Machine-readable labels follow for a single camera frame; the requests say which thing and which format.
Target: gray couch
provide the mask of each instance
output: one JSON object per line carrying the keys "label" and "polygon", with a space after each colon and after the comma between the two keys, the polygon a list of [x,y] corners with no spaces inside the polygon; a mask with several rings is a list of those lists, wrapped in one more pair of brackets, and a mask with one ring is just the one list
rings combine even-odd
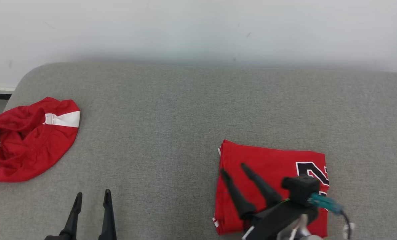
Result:
{"label": "gray couch", "polygon": [[[397,73],[59,63],[6,109],[47,96],[78,104],[77,140],[42,175],[0,183],[0,240],[58,234],[79,191],[78,239],[97,239],[106,188],[120,240],[240,239],[212,222],[223,139],[325,153],[354,239],[397,239]],[[329,239],[343,225],[330,215]]]}

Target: clothing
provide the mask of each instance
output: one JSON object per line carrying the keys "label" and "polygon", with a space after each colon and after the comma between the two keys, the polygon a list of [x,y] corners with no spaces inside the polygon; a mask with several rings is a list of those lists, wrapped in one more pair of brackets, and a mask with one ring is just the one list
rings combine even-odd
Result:
{"label": "clothing", "polygon": [[47,97],[0,114],[0,181],[32,179],[52,167],[75,141],[80,109]]}
{"label": "clothing", "polygon": [[[241,168],[246,165],[264,179],[283,199],[289,191],[281,187],[284,177],[307,174],[320,180],[320,194],[326,196],[329,189],[325,155],[311,151],[287,151],[255,146],[245,146],[224,140],[220,152],[220,169],[231,176],[246,200],[253,203],[258,211],[265,209],[266,202],[256,185],[247,178]],[[319,209],[319,217],[308,225],[311,234],[326,237],[328,211]],[[242,231],[240,220],[226,185],[218,178],[214,223],[218,234]]]}

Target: white wall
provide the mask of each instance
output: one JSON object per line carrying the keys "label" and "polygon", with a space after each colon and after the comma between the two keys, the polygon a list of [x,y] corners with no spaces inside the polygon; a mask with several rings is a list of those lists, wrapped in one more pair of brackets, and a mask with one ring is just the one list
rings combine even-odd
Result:
{"label": "white wall", "polygon": [[96,57],[397,71],[397,0],[0,0],[0,87]]}

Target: teal connector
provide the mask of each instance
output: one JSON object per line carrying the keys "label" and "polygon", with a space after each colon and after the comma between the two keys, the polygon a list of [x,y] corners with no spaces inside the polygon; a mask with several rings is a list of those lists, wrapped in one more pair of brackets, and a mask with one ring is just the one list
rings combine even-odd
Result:
{"label": "teal connector", "polygon": [[323,197],[317,193],[311,194],[310,202],[319,208],[328,209],[329,211],[333,212],[335,215],[341,214],[341,211],[344,208],[341,204],[336,203],[335,200],[333,200],[332,198]]}

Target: black cable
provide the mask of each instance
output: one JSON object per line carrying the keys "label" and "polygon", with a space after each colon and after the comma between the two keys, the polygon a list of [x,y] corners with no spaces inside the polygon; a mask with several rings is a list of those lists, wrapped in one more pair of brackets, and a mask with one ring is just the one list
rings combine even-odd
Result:
{"label": "black cable", "polygon": [[350,226],[350,220],[348,219],[347,215],[343,210],[341,210],[340,214],[344,217],[345,222],[347,223],[348,226],[348,237],[347,239],[351,239],[351,226]]}

